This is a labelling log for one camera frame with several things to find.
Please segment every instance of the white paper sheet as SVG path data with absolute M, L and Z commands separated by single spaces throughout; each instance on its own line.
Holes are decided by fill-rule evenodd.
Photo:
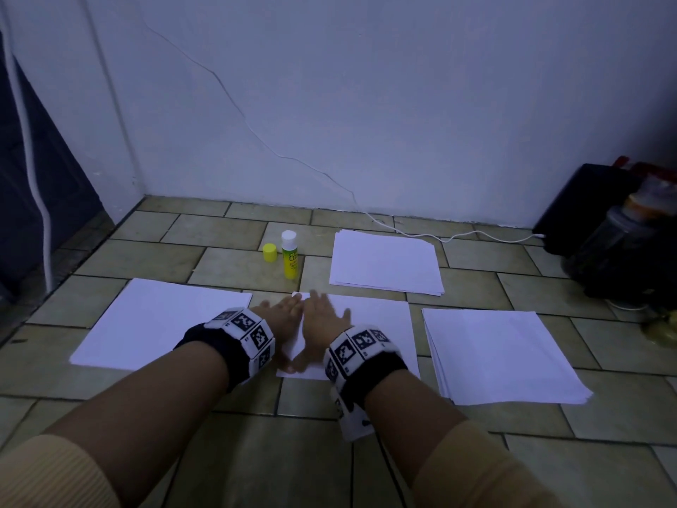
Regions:
M 341 230 L 334 238 L 332 285 L 444 294 L 435 247 L 421 239 Z
M 71 364 L 137 370 L 170 352 L 186 330 L 252 295 L 134 278 L 72 354 Z
M 303 292 L 306 299 L 310 294 Z M 329 294 L 329 300 L 334 305 L 336 313 L 341 316 L 346 308 L 351 309 L 351 322 L 358 324 L 374 324 L 393 341 L 402 353 L 402 359 L 412 374 L 420 377 L 419 361 L 416 358 L 416 344 L 414 331 L 411 328 L 411 314 L 409 303 L 406 301 L 391 301 L 389 299 L 375 299 L 370 297 L 338 296 Z M 297 338 L 287 343 L 283 348 L 289 358 L 294 358 L 305 347 L 303 332 L 299 329 Z M 324 367 L 321 364 L 312 364 L 302 373 L 288 374 L 282 370 L 277 372 L 284 378 L 304 378 L 326 380 Z
M 534 312 L 422 313 L 440 390 L 456 404 L 583 404 L 592 395 Z

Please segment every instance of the glue stick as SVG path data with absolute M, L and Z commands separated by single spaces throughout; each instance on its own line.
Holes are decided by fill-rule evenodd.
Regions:
M 284 262 L 284 278 L 294 280 L 297 276 L 298 248 L 296 232 L 285 230 L 282 233 L 282 261 Z

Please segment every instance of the black wristband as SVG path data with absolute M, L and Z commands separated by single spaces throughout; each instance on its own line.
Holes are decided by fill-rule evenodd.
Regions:
M 396 353 L 380 353 L 364 362 L 345 381 L 341 397 L 349 410 L 352 403 L 364 409 L 364 399 L 386 376 L 396 370 L 406 369 L 404 361 Z
M 224 359 L 228 367 L 228 390 L 231 392 L 243 381 L 249 379 L 249 357 L 242 349 L 242 344 L 221 329 L 205 328 L 204 324 L 197 324 L 185 332 L 181 341 L 174 347 L 181 347 L 189 342 L 204 342 L 213 347 Z

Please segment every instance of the sleeve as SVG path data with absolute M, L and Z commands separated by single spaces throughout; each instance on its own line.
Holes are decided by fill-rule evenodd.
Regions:
M 80 447 L 39 435 L 0 457 L 0 506 L 120 508 L 103 471 Z
M 563 508 L 522 462 L 470 421 L 444 437 L 412 490 L 419 508 Z

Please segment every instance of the white glue stick top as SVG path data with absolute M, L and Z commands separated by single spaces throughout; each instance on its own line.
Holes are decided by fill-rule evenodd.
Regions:
M 292 251 L 296 249 L 296 232 L 292 230 L 284 230 L 282 233 L 282 249 Z

